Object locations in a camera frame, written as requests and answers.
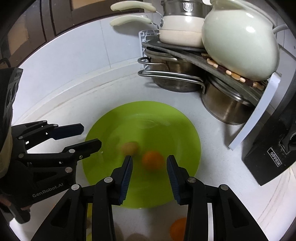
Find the white kettle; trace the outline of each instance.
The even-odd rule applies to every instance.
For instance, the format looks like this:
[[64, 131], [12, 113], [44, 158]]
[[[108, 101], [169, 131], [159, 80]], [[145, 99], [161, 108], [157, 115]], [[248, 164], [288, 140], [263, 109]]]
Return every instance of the white kettle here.
[[274, 20], [242, 0], [211, 0], [213, 8], [202, 26], [202, 41], [218, 64], [254, 81], [268, 79], [279, 65]]

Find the egg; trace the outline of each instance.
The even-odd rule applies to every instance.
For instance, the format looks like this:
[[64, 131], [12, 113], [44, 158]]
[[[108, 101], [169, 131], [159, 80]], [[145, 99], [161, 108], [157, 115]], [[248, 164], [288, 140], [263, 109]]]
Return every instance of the egg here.
[[139, 144], [137, 142], [126, 142], [121, 146], [121, 153], [124, 156], [134, 156], [139, 151]]
[[165, 166], [165, 159], [158, 151], [147, 151], [142, 156], [142, 165], [148, 171], [156, 171]]
[[186, 229], [186, 218], [176, 220], [170, 227], [170, 237], [173, 241], [183, 241]]

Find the pot lid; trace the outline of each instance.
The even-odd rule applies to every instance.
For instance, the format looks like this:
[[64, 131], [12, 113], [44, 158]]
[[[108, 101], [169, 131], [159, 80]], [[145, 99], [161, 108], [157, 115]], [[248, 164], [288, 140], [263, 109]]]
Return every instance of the pot lid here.
[[216, 76], [207, 73], [206, 79], [211, 83], [213, 86], [215, 86], [218, 90], [226, 94], [228, 97], [232, 98], [233, 100], [242, 103], [246, 106], [253, 107], [252, 103], [249, 102], [247, 99], [244, 98], [243, 95], [241, 95], [239, 92], [237, 92], [235, 89], [230, 87], [229, 85], [222, 82], [220, 79], [218, 79]]
[[179, 45], [173, 45], [173, 44], [166, 44], [159, 40], [159, 38], [155, 38], [148, 41], [148, 44], [153, 45], [154, 47], [162, 47], [165, 49], [171, 49], [171, 50], [184, 50], [188, 52], [197, 52], [197, 53], [206, 53], [205, 48], [195, 48], [195, 47], [188, 47], [188, 46], [179, 46]]

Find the wooden cabinet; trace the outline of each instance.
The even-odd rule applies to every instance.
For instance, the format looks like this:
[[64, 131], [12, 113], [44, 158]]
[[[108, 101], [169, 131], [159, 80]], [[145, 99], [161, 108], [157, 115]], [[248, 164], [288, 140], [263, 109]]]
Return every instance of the wooden cabinet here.
[[0, 50], [2, 58], [8, 58], [12, 66], [19, 64], [46, 42], [40, 0], [36, 0], [15, 22]]
[[144, 12], [130, 9], [113, 12], [120, 0], [36, 0], [16, 21], [0, 46], [0, 57], [19, 66], [28, 56], [59, 34], [81, 24], [112, 15]]

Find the screw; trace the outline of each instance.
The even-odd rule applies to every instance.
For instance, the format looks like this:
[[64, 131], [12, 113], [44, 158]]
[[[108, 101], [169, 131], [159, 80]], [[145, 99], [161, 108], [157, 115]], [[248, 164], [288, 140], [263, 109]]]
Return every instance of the screw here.
[[65, 172], [66, 173], [70, 173], [70, 172], [72, 172], [73, 171], [73, 169], [71, 168], [71, 167], [66, 167], [65, 168]]
[[229, 189], [229, 187], [226, 184], [222, 184], [220, 187], [224, 191], [227, 191]]
[[106, 177], [105, 179], [104, 179], [104, 182], [106, 182], [106, 183], [110, 183], [110, 182], [112, 182], [113, 181], [113, 178], [112, 177]]
[[195, 179], [195, 177], [189, 177], [187, 179], [187, 181], [190, 182], [190, 183], [195, 183], [196, 182], [196, 179]]
[[79, 189], [79, 185], [74, 184], [74, 185], [72, 185], [71, 189], [75, 191], [75, 190]]

